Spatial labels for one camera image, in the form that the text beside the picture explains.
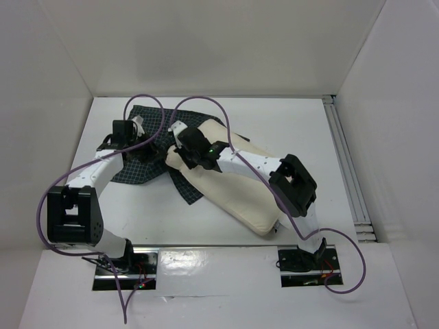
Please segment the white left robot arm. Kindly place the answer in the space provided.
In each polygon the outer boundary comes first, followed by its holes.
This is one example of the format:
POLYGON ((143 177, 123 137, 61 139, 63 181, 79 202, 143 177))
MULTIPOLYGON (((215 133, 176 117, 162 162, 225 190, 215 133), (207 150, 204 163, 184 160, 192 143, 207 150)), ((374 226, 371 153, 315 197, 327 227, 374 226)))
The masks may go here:
POLYGON ((64 186, 51 187, 47 194, 47 238, 52 243, 84 245, 100 257, 107 256, 119 273, 135 266, 129 239, 104 228, 99 196, 128 163, 149 163, 159 155, 152 137, 142 127, 143 119, 114 120, 112 133, 96 149, 92 164, 64 186))

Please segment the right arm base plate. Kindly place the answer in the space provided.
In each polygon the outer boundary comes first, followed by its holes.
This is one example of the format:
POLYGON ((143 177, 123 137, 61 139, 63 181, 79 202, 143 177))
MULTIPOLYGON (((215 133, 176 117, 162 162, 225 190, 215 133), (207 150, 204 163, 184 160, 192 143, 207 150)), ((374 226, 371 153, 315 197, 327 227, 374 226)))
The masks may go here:
POLYGON ((315 262, 296 246, 278 248, 275 266, 280 271, 281 286, 316 287, 343 285, 341 267, 335 246, 326 247, 315 262))

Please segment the cream pillow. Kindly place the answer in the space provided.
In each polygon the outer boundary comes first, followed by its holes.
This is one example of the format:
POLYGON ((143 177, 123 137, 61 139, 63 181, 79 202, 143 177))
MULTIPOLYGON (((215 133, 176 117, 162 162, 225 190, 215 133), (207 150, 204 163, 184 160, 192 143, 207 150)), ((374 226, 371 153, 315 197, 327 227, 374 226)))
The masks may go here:
POLYGON ((268 234, 281 216, 271 192, 258 179, 207 171, 201 166, 189 169, 176 153, 174 145, 168 148, 165 163, 182 174, 210 202, 259 236, 268 234))

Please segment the dark checked pillowcase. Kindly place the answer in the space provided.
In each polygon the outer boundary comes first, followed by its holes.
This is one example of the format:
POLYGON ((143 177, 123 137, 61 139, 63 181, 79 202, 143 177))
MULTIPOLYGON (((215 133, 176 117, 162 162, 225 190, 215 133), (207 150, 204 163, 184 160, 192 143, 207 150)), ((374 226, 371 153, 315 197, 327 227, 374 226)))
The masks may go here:
POLYGON ((167 133, 167 126, 171 117, 172 110, 134 105, 128 116, 129 119, 141 117, 143 130, 147 133, 155 133, 165 120, 165 128, 158 137, 149 144, 153 150, 147 151, 145 156, 138 158, 131 157, 124 164, 124 168, 116 174, 112 181, 120 184, 141 185, 145 184, 158 176, 168 173, 180 196, 192 205, 203 197, 194 186, 177 169, 172 169, 165 164, 167 150, 174 145, 173 138, 167 133))

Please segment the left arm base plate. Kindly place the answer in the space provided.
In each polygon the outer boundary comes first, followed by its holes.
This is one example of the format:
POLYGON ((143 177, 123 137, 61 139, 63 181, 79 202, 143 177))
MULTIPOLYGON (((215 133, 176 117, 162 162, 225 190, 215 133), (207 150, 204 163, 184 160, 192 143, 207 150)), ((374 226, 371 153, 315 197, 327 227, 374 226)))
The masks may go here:
MULTIPOLYGON (((95 266, 93 291, 116 291, 117 285, 110 264, 103 257, 82 257, 83 260, 95 266)), ((158 265, 157 249, 135 248, 132 263, 123 265, 121 260, 113 259, 117 277, 122 291, 138 289, 152 291, 156 289, 156 273, 158 265)))

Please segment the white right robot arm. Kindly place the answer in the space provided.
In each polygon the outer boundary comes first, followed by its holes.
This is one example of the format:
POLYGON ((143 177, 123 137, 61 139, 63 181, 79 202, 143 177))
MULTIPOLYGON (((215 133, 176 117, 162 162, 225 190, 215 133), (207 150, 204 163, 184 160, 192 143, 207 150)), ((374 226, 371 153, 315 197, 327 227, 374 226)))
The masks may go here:
POLYGON ((322 262, 327 241, 316 216, 317 184, 296 156, 273 158, 234 149, 230 141, 211 143, 201 130, 181 121, 175 122, 168 134, 175 140, 176 153, 190 169, 233 173, 265 184, 299 238, 308 243, 299 249, 302 266, 313 269, 322 262))

